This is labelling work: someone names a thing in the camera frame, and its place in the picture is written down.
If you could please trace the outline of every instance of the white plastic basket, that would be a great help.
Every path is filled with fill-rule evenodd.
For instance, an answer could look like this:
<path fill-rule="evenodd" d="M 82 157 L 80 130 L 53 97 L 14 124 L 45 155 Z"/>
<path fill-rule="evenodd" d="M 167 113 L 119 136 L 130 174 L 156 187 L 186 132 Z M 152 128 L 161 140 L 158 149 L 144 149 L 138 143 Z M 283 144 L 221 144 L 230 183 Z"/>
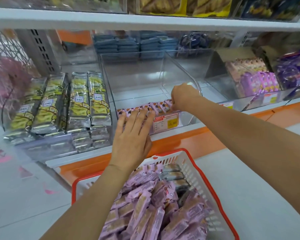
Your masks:
<path fill-rule="evenodd" d="M 239 240 L 239 236 L 235 228 L 232 226 L 230 220 L 222 209 L 216 192 L 213 190 L 207 177 L 201 169 L 198 168 L 186 149 L 179 149 L 173 152 L 152 156 L 145 159 L 141 165 L 148 165 L 152 163 L 161 163 L 163 165 L 171 163 L 178 164 L 189 184 L 196 187 L 200 195 L 208 200 L 209 205 L 213 210 L 206 218 L 208 222 L 207 239 Z M 76 179 L 76 181 L 72 184 L 72 204 L 74 204 L 76 200 L 92 186 L 101 173 L 102 172 L 98 172 Z"/>

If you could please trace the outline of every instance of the white label on package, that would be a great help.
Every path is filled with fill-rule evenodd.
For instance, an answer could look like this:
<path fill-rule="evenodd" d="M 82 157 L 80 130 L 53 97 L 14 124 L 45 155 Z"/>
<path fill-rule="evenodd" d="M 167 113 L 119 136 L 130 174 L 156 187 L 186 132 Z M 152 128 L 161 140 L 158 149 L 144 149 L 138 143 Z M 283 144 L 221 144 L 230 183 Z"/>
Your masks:
<path fill-rule="evenodd" d="M 49 107 L 52 106 L 52 104 L 53 104 L 53 98 L 42 101 L 42 107 Z"/>
<path fill-rule="evenodd" d="M 267 93 L 263 97 L 262 105 L 265 104 L 275 104 L 277 101 L 278 93 Z"/>
<path fill-rule="evenodd" d="M 25 104 L 25 105 L 22 105 L 19 109 L 19 113 L 25 113 L 25 112 L 28 112 L 28 109 L 30 107 L 30 104 Z"/>
<path fill-rule="evenodd" d="M 94 100 L 100 100 L 100 101 L 102 101 L 102 94 L 95 93 L 93 95 L 93 98 L 94 98 Z"/>
<path fill-rule="evenodd" d="M 75 96 L 74 101 L 77 103 L 83 103 L 84 102 L 84 97 L 83 96 Z"/>
<path fill-rule="evenodd" d="M 155 117 L 153 128 L 155 133 L 163 132 L 172 129 L 179 125 L 179 113 L 169 113 L 167 115 Z"/>
<path fill-rule="evenodd" d="M 223 103 L 223 104 L 220 104 L 224 107 L 227 107 L 229 109 L 233 109 L 233 102 L 228 102 L 228 103 Z"/>

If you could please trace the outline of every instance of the person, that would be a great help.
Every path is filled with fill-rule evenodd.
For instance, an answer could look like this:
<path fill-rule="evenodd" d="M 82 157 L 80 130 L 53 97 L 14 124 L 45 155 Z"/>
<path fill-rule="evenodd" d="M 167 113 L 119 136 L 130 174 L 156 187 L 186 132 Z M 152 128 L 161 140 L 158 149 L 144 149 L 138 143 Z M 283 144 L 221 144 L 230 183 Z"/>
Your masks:
<path fill-rule="evenodd" d="M 268 182 L 300 214 L 300 135 L 256 117 L 220 106 L 200 96 L 191 85 L 172 90 L 172 110 L 187 111 L 249 168 Z M 93 186 L 40 238 L 96 240 L 114 199 L 151 148 L 149 130 L 155 114 L 133 111 L 123 131 L 118 119 L 109 165 Z"/>

